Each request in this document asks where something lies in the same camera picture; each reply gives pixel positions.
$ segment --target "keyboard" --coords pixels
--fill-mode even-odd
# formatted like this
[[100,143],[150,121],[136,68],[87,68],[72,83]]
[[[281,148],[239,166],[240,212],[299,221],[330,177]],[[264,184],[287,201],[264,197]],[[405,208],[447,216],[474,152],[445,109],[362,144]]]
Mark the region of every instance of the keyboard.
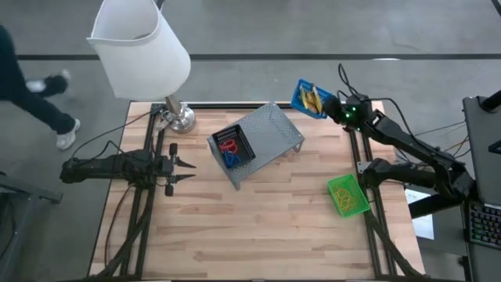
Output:
[[469,206],[470,242],[501,250],[501,209],[474,202]]

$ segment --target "white paper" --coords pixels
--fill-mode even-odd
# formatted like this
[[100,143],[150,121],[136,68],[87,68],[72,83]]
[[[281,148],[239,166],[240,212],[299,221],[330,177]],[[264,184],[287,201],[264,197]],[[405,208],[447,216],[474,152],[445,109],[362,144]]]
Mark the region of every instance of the white paper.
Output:
[[[430,194],[421,193],[414,190],[405,190],[405,198],[407,198],[407,204],[411,204],[415,201],[429,197]],[[414,232],[416,236],[433,240],[433,217],[432,215],[421,216],[420,218],[413,219]]]

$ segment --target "wooden table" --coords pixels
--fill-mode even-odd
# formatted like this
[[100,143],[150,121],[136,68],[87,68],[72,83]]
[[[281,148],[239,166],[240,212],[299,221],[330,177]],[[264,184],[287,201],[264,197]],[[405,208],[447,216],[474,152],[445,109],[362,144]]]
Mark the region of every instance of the wooden table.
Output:
[[[382,110],[382,104],[374,106]],[[150,103],[131,103],[128,121],[149,110]],[[291,150],[235,191],[213,158],[207,137],[250,110],[195,112],[197,126],[191,133],[166,132],[164,154],[169,143],[178,143],[181,159],[197,168],[176,172],[196,177],[176,184],[173,197],[165,197],[163,187],[157,189],[143,279],[373,277],[364,217],[341,218],[326,190],[327,180],[355,173],[350,140],[341,126],[330,119],[314,120],[285,110],[305,137],[301,152]],[[146,116],[124,130],[121,149],[142,148],[147,120]],[[395,156],[391,146],[372,140],[371,146],[374,157]],[[126,189],[124,181],[111,184],[91,274],[103,269],[106,234]],[[384,184],[381,193],[392,240],[413,267],[424,273],[402,186]],[[109,257],[125,239],[132,198],[129,193],[115,222]],[[380,242],[378,248],[384,265]]]

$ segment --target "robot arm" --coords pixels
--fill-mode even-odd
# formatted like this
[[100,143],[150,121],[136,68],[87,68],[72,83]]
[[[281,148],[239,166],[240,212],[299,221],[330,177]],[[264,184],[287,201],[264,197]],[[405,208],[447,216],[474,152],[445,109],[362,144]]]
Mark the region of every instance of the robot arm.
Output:
[[395,146],[434,169],[434,172],[426,172],[410,165],[392,165],[377,158],[361,174],[362,184],[378,186],[386,179],[396,179],[433,188],[448,201],[461,202],[468,197],[474,180],[464,164],[451,154],[440,151],[440,148],[432,147],[404,132],[395,121],[379,110],[373,110],[371,99],[367,96],[357,93],[349,96],[346,103],[331,96],[323,108],[334,122],[344,125],[345,130],[356,130],[377,142]]
[[195,168],[177,156],[178,144],[169,147],[170,157],[162,156],[158,161],[148,150],[133,150],[115,154],[103,159],[78,159],[65,161],[59,176],[64,183],[80,183],[86,179],[125,179],[136,186],[147,184],[148,175],[165,177],[166,196],[174,193],[173,184],[195,175],[175,175],[175,166]]

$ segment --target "yellow object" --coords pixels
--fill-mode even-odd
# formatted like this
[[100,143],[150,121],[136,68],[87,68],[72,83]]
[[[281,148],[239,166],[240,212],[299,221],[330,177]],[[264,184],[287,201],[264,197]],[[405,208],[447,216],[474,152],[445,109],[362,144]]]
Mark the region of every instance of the yellow object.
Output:
[[357,206],[357,199],[345,188],[338,189],[334,194],[339,201],[339,208],[343,210],[343,212],[349,211]]
[[316,86],[313,85],[313,93],[315,93],[315,105],[316,109],[319,113],[322,113],[322,101],[320,100],[319,91],[316,89]]
[[306,97],[308,99],[308,109],[312,112],[317,114],[318,111],[315,106],[315,97],[313,97],[313,92],[307,92]]
[[303,101],[303,105],[305,105],[305,108],[308,109],[308,101],[306,100],[306,93],[303,85],[299,86],[299,92],[301,93],[301,101]]

